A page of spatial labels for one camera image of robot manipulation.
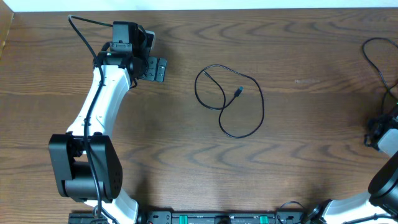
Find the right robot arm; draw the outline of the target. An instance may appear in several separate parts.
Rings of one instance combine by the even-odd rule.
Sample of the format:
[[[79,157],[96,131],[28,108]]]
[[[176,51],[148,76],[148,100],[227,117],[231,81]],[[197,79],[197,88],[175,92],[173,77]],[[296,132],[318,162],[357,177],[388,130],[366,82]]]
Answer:
[[[364,145],[389,156],[367,191],[344,200],[326,200],[302,223],[397,223],[397,107],[368,123]]]

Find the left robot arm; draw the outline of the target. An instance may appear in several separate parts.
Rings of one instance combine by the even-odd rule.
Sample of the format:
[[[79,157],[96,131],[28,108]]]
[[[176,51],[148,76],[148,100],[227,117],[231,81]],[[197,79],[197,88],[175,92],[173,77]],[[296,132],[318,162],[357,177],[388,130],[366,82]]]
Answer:
[[[119,107],[138,80],[162,83],[167,61],[150,56],[155,33],[134,22],[110,24],[113,38],[93,56],[93,81],[64,134],[53,134],[49,153],[59,194],[93,208],[77,223],[146,223],[146,214],[122,188],[123,168],[111,142]]]

